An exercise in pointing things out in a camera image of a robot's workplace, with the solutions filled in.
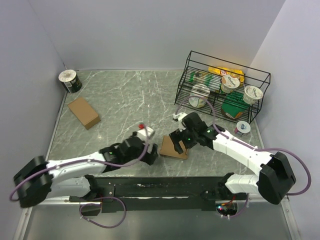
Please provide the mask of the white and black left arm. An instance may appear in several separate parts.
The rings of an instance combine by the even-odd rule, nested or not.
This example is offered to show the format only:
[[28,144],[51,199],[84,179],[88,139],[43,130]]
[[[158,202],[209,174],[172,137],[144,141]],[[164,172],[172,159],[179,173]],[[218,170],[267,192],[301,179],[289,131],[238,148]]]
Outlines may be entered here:
[[65,160],[33,158],[13,178],[16,201],[21,208],[34,207],[55,197],[78,197],[94,201],[103,196],[95,175],[129,167],[137,162],[151,166],[158,157],[158,146],[138,136],[130,136],[86,156]]

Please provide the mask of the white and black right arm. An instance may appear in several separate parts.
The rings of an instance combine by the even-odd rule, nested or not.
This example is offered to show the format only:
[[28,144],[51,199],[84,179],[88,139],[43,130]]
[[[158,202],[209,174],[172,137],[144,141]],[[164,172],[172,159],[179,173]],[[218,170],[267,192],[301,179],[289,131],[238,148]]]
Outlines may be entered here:
[[249,145],[218,125],[207,125],[196,112],[174,113],[172,118],[178,123],[178,129],[169,137],[177,153],[183,153],[180,144],[186,149],[199,144],[233,158],[253,172],[251,175],[227,174],[218,187],[223,199],[239,193],[259,194],[269,203],[278,205],[296,183],[285,154]]

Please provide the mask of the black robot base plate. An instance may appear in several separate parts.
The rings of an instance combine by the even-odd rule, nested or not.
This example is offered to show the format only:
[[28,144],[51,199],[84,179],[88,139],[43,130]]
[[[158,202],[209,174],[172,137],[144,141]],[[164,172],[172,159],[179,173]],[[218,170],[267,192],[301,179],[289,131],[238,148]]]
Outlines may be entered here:
[[215,211],[216,202],[245,200],[246,193],[231,193],[225,177],[87,177],[93,192],[70,196],[72,203],[101,203],[103,213],[127,211],[191,210]]

